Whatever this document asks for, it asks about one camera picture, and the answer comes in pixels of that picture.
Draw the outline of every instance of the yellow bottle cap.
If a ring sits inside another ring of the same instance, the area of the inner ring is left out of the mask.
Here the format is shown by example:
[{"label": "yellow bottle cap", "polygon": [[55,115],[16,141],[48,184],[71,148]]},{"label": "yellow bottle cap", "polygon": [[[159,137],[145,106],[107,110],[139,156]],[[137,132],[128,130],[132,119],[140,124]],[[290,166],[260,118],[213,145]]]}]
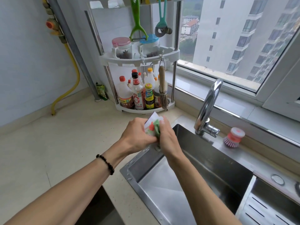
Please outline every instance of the yellow bottle cap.
[{"label": "yellow bottle cap", "polygon": [[151,84],[151,83],[145,84],[145,88],[146,88],[146,89],[151,89],[151,88],[152,88],[152,84]]}]

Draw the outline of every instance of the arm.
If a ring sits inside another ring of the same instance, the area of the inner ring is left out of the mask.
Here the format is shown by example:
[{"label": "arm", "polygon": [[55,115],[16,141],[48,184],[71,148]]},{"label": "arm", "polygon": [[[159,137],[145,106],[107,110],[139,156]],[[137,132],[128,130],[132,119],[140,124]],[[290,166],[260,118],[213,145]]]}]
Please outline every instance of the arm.
[{"label": "arm", "polygon": [[[102,155],[115,168],[127,155],[157,141],[144,131],[147,119],[130,121],[121,138]],[[110,175],[107,164],[97,158],[31,202],[5,225],[75,224],[103,182]]]},{"label": "arm", "polygon": [[240,225],[183,154],[168,120],[164,118],[159,125],[160,147],[179,180],[197,224]]}]

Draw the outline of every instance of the hand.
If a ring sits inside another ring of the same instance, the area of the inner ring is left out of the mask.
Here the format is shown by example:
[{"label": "hand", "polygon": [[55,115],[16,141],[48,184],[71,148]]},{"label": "hand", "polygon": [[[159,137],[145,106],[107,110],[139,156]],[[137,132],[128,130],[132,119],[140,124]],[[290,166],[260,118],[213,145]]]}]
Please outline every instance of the hand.
[{"label": "hand", "polygon": [[146,118],[136,117],[130,121],[122,133],[120,141],[127,144],[127,154],[132,154],[143,150],[149,144],[157,142],[155,136],[149,136],[145,133]]},{"label": "hand", "polygon": [[181,147],[178,143],[177,136],[171,128],[169,121],[163,117],[163,121],[159,121],[160,130],[160,148],[170,163],[173,159],[178,159],[184,156]]}]

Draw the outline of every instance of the high-rise building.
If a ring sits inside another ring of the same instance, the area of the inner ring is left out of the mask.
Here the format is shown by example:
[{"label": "high-rise building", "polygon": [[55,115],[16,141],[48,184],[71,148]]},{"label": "high-rise building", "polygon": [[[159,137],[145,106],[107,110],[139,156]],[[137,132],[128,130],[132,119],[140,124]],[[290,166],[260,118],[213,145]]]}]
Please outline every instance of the high-rise building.
[{"label": "high-rise building", "polygon": [[300,0],[204,0],[193,63],[262,83],[299,26]]}]

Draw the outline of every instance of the faucet spout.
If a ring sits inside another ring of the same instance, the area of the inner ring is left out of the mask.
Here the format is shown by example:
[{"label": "faucet spout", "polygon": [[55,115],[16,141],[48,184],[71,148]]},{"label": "faucet spout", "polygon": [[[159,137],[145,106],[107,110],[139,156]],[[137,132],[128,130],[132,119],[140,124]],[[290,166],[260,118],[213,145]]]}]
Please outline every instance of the faucet spout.
[{"label": "faucet spout", "polygon": [[220,130],[209,125],[209,115],[214,107],[222,85],[223,80],[217,79],[210,88],[194,125],[196,134],[203,135],[204,133],[208,133],[213,137],[217,137]]}]

